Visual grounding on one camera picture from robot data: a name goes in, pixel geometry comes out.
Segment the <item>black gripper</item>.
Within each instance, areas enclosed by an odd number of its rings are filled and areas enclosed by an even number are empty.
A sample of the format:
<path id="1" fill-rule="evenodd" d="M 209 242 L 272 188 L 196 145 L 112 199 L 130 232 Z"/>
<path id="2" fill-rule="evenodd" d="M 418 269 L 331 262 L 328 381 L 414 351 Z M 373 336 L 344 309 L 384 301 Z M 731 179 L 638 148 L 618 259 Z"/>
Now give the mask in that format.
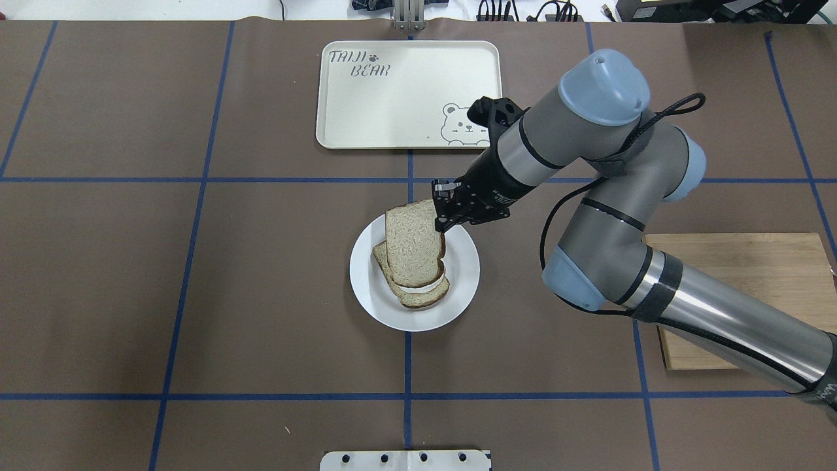
<path id="1" fill-rule="evenodd" d="M 508 207 L 534 190 L 506 171 L 497 152 L 482 152 L 463 176 L 433 180 L 431 187 L 436 230 L 442 234 L 457 224 L 476 226 L 510 217 Z"/>

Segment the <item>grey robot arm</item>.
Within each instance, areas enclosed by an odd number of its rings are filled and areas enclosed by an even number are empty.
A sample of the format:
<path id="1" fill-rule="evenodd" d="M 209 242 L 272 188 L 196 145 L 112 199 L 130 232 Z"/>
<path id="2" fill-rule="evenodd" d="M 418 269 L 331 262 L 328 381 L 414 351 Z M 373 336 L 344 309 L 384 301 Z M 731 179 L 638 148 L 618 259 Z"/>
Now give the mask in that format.
<path id="1" fill-rule="evenodd" d="M 467 113 L 489 147 L 455 180 L 432 182 L 436 228 L 483 224 L 577 159 L 596 170 L 550 257 L 542 281 L 568 304 L 660 326 L 835 418 L 835 335 L 768 306 L 649 247 L 655 209 L 700 184 L 706 155 L 666 117 L 693 111 L 695 93 L 649 108 L 641 71 L 616 50 L 596 50 L 533 107 L 481 98 Z"/>

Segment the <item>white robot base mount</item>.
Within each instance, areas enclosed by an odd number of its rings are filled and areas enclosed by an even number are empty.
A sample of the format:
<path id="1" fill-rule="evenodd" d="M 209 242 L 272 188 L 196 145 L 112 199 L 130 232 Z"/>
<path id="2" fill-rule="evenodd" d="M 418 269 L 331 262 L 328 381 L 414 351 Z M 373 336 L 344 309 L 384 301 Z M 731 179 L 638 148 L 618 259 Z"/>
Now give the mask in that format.
<path id="1" fill-rule="evenodd" d="M 478 449 L 328 452 L 320 470 L 491 470 L 489 451 Z"/>

